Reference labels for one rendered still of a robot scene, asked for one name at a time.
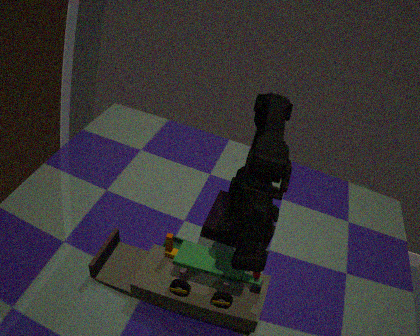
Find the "green tray rim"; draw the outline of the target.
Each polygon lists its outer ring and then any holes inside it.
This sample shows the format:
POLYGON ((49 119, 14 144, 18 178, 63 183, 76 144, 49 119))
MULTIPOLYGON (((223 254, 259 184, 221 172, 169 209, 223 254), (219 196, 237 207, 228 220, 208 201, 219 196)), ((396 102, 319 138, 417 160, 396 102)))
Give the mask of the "green tray rim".
MULTIPOLYGON (((182 244, 184 240, 185 239, 182 239, 182 238, 179 238, 179 237, 176 237, 176 236, 173 237, 173 241, 177 242, 177 243, 180 243, 180 244, 182 244)), ((187 240, 185 240, 185 241, 187 241, 187 240)), ((162 246, 165 247, 165 245, 166 245, 166 241, 164 241, 162 246)))

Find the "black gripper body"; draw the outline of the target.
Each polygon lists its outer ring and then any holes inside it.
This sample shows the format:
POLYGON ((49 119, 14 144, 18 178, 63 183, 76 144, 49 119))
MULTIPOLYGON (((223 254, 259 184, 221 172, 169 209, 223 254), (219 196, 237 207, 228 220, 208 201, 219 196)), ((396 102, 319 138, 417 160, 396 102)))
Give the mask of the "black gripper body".
POLYGON ((270 218, 270 231, 267 237, 255 241, 255 242, 246 242, 245 245, 248 246, 238 246, 235 249, 233 257, 231 259, 232 267, 237 270, 248 270, 253 272, 263 272, 267 260, 266 245, 264 245, 264 240, 270 240, 270 236, 273 229, 273 221, 277 222, 279 216, 279 208, 276 205, 272 205, 271 208, 271 218, 270 218), (258 243, 258 245, 257 245, 258 243))

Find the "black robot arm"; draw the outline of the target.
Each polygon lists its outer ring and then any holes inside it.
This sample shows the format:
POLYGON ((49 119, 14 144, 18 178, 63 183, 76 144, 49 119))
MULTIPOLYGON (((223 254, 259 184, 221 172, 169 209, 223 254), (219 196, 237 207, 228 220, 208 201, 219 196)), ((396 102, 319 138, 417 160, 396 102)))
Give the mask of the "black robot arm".
POLYGON ((231 180, 228 196, 232 198, 217 224, 217 237, 222 242, 238 237, 255 242, 267 237, 273 198, 282 200, 291 178, 292 162, 284 142, 284 124, 290 120, 293 104, 275 93, 259 94, 256 98, 257 130, 253 144, 245 166, 231 180), (280 180, 279 189, 272 185, 280 180))

